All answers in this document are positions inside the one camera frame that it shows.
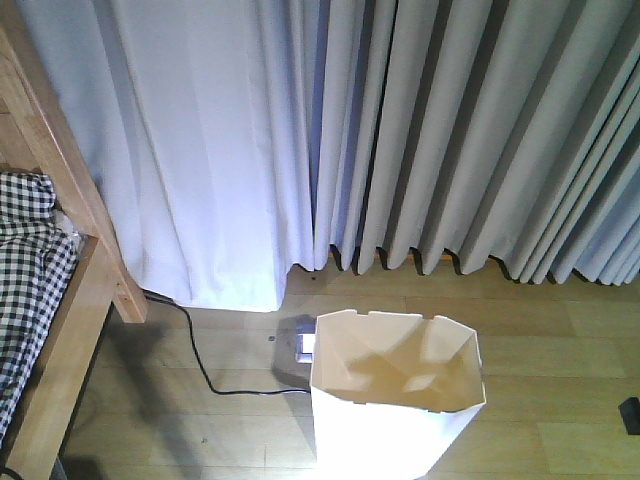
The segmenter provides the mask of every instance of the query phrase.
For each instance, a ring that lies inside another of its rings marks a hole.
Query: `wooden floor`
[[[640,395],[640,284],[520,285],[490,261],[469,276],[443,260],[363,276],[294,268],[282,309],[193,310],[220,388],[303,384],[296,320],[344,308],[443,314],[476,328],[488,404],[429,480],[640,479],[640,436],[617,406]],[[179,312],[112,319],[64,456],[70,480],[302,480],[313,477],[306,395],[218,397],[196,368]]]

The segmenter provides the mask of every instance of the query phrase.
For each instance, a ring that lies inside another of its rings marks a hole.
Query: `white curtain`
[[[19,5],[145,288],[272,310],[331,245],[640,269],[638,2]]]

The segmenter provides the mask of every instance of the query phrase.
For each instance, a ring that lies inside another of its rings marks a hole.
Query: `white trash bin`
[[[311,399],[319,478],[415,480],[486,403],[476,331],[355,310],[317,319]]]

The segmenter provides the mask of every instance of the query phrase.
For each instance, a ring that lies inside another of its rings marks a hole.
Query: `black cable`
[[[0,467],[0,475],[9,475],[13,480],[23,480],[18,472],[11,470],[9,467]]]
[[[304,389],[304,388],[284,388],[282,390],[270,390],[270,391],[260,391],[260,390],[218,390],[216,387],[213,386],[213,382],[209,378],[209,374],[205,370],[204,365],[202,363],[202,359],[200,358],[200,353],[198,352],[198,347],[196,346],[195,335],[193,333],[193,321],[191,320],[191,315],[189,314],[188,310],[186,308],[178,305],[176,302],[174,302],[170,298],[164,297],[164,296],[159,295],[159,294],[157,294],[155,292],[150,292],[150,291],[145,290],[144,291],[144,296],[148,300],[151,300],[152,302],[162,303],[164,305],[169,305],[170,307],[176,308],[176,309],[180,310],[182,313],[184,313],[184,315],[185,315],[185,317],[187,319],[187,324],[189,325],[189,338],[191,340],[191,347],[193,349],[193,354],[196,357],[196,361],[198,362],[198,367],[200,367],[200,372],[202,373],[202,376],[204,377],[205,381],[207,382],[207,385],[209,386],[209,390],[211,390],[216,395],[280,395],[280,394],[283,394],[283,393],[308,393],[308,394],[311,393],[311,390],[307,390],[307,389]]]

